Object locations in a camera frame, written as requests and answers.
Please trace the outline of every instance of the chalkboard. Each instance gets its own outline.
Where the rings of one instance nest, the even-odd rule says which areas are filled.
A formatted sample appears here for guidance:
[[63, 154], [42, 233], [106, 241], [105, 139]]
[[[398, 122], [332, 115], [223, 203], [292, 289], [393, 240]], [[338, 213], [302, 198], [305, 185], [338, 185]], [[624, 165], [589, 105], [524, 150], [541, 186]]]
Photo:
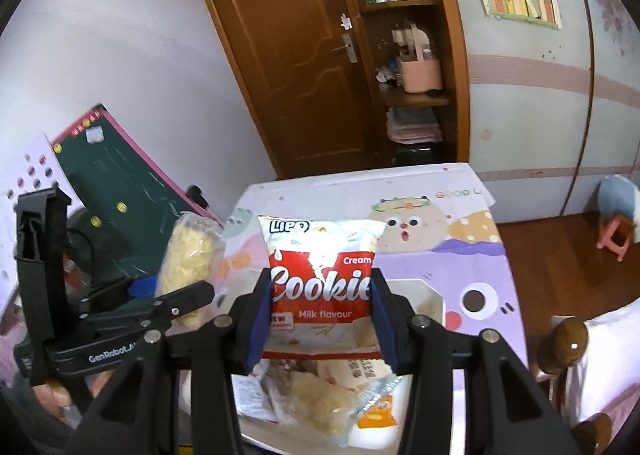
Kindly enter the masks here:
[[[53, 150], [85, 208], [69, 218], [95, 251], [94, 284], [156, 275], [182, 212], [208, 215], [193, 204], [132, 141], [103, 105], [71, 125]], [[70, 234], [71, 257], [91, 274], [91, 248]]]

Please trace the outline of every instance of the cartoon tablecloth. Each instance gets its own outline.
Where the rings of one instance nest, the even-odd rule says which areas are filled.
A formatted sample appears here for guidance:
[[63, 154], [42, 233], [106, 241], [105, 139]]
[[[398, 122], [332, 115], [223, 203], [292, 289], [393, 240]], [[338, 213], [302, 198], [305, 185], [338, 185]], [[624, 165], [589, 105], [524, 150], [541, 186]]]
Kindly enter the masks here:
[[494, 202], [463, 163], [255, 184], [225, 226], [222, 276], [231, 284], [268, 267], [257, 215], [382, 220], [387, 225], [374, 267], [387, 279], [424, 280], [444, 298], [447, 329], [477, 335], [494, 328], [526, 365], [518, 298], [489, 210]]

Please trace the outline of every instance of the white paper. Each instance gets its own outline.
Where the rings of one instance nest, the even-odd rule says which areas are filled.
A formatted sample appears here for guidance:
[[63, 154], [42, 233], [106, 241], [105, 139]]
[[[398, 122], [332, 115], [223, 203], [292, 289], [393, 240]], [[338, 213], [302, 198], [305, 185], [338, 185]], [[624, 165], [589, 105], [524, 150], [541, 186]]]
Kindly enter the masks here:
[[101, 126], [87, 128], [84, 133], [86, 134], [86, 141], [89, 144], [95, 144], [96, 142], [104, 141], [104, 133], [102, 132]]
[[260, 385], [260, 379], [253, 375], [232, 375], [234, 399], [238, 415], [253, 417], [262, 421], [278, 422], [271, 408], [271, 402]]
[[18, 196], [50, 188], [57, 182], [71, 199], [67, 215], [84, 207], [69, 184], [51, 149], [47, 136], [42, 134], [17, 153], [13, 160], [0, 168], [0, 317], [18, 285], [15, 254], [15, 212]]

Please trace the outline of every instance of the floor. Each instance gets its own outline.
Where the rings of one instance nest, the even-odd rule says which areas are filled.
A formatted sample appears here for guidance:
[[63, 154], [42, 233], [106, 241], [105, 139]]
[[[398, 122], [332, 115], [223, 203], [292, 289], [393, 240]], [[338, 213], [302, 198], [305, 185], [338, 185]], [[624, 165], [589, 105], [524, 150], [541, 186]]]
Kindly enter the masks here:
[[553, 315], [587, 320], [640, 297], [640, 244], [622, 262], [598, 250], [597, 213], [498, 226], [530, 354]]

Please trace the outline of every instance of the door lock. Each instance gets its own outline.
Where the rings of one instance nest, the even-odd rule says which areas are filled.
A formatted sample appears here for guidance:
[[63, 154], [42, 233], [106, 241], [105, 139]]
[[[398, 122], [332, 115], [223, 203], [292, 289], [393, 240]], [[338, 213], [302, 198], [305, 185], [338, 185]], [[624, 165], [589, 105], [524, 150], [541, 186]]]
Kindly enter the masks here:
[[347, 49], [347, 56], [349, 58], [349, 63], [357, 63], [358, 57], [356, 56], [356, 49], [353, 48], [353, 42], [351, 41], [351, 35], [343, 34], [342, 41], [344, 41], [344, 45], [340, 45], [340, 47], [336, 47], [335, 49], [331, 49], [331, 52], [336, 52], [338, 50]]

